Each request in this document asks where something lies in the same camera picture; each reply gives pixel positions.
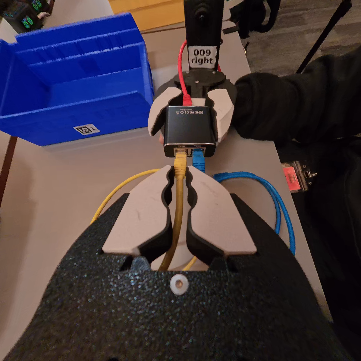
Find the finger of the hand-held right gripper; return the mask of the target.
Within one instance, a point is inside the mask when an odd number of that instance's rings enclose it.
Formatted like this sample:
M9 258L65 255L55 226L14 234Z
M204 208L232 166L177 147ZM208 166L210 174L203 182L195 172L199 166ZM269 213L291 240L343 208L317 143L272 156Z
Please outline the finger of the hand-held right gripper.
M182 95L183 92L181 89L177 87L167 87L155 98L148 116L148 132L150 136L153 137L165 122L160 120L162 111L169 106L171 100Z
M214 103L216 141L221 142L231 126L234 104L227 89L211 90L208 92L208 97Z

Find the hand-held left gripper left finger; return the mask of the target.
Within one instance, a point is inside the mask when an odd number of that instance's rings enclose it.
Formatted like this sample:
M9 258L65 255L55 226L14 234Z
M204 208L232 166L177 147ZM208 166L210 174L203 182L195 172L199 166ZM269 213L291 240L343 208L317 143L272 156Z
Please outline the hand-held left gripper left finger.
M164 166L135 186L124 203L102 251L143 256L154 261L166 253L173 239L169 204L173 166Z

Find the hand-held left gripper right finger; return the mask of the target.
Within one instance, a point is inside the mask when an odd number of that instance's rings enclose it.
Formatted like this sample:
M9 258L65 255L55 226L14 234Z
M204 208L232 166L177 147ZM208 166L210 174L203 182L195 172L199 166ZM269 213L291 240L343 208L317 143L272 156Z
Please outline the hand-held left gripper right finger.
M214 259L254 255L256 245L223 185L194 166L186 170L190 210L187 216L188 250L206 265Z

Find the black network switch box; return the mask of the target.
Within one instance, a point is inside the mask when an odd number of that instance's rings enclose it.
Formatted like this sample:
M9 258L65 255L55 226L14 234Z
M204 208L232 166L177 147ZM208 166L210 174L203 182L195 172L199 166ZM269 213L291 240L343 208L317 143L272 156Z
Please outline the black network switch box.
M195 149L201 149L204 157L214 155L216 138L212 112L208 106L166 107L165 156L174 158L181 149L187 151L187 157L192 157Z

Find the blue plastic bin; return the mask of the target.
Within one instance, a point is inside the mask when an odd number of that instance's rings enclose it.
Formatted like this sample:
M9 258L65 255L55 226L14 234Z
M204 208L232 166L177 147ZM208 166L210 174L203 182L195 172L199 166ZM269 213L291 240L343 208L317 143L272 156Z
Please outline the blue plastic bin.
M155 95L131 13L1 39L0 130L38 146L147 126Z

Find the person's right forearm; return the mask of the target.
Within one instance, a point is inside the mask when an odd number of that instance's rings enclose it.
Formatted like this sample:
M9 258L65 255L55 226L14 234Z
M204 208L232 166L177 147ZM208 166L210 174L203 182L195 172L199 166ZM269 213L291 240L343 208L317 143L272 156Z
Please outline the person's right forearm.
M245 139L309 144L360 135L360 47L321 56L301 74L252 73L235 86L231 124Z

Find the grey desk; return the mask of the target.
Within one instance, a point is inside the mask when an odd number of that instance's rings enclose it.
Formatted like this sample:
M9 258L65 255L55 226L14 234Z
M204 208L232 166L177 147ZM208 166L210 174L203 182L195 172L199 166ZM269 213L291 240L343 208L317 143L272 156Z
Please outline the grey desk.
M112 15L108 1L56 1L47 27ZM155 87L176 72L184 29L145 35ZM19 334L31 320L66 251L119 183L147 169L173 164L146 128L39 147L17 140L1 205L1 337ZM296 236L296 259L326 317L326 298L272 142L242 139L230 130L206 161L209 174L247 171L265 178L286 204ZM269 225L275 211L254 180L223 183Z

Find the black bag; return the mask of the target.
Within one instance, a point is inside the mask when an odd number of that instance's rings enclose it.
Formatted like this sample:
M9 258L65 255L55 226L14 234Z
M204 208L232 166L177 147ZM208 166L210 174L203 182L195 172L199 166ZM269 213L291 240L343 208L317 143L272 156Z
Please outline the black bag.
M245 0L230 8L230 21L238 26L241 39L250 32L266 33L276 22L280 0Z

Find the red badge in clear holder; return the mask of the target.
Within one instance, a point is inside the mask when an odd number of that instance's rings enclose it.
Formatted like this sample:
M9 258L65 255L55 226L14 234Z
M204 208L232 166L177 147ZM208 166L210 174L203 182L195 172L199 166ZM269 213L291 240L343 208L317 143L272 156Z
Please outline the red badge in clear holder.
M309 191L318 173L311 169L306 160L282 162L281 165L291 193Z

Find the person's black clothing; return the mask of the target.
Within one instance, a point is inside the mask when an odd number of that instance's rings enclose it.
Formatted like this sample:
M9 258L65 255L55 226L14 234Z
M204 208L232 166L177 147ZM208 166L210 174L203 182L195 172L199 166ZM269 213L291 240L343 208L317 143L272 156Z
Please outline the person's black clothing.
M302 144L277 140L282 161L306 161L306 192L292 196L336 334L360 354L360 137Z

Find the black tripod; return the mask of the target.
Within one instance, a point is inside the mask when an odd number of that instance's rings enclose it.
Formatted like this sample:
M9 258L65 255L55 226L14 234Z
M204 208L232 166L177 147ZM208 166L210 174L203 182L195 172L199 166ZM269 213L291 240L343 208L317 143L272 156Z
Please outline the black tripod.
M334 26L338 23L338 21L342 17L345 16L345 14L350 10L351 7L352 7L352 1L351 0L343 0L340 3L338 8L336 9L334 14L332 15L331 19L329 20L328 24L326 25L326 27L322 31L321 35L318 37L318 39L314 43L311 50L308 52L308 54L304 58L303 62L301 63L299 68L296 70L296 74L301 74L305 70L306 66L309 64L309 62L311 61L311 59L313 58L313 56L315 55L317 50L320 48L320 46L322 45L322 43L324 42L324 40L326 39L328 34L331 32L331 30L334 28Z

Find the black battery charger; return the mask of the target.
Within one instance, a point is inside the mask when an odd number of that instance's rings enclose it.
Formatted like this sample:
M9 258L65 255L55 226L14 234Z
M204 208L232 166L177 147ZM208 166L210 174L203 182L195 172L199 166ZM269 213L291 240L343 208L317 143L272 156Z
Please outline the black battery charger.
M39 18L52 14L54 0L29 0L28 1Z
M24 2L13 3L3 12L2 17L18 34L43 27L34 9Z

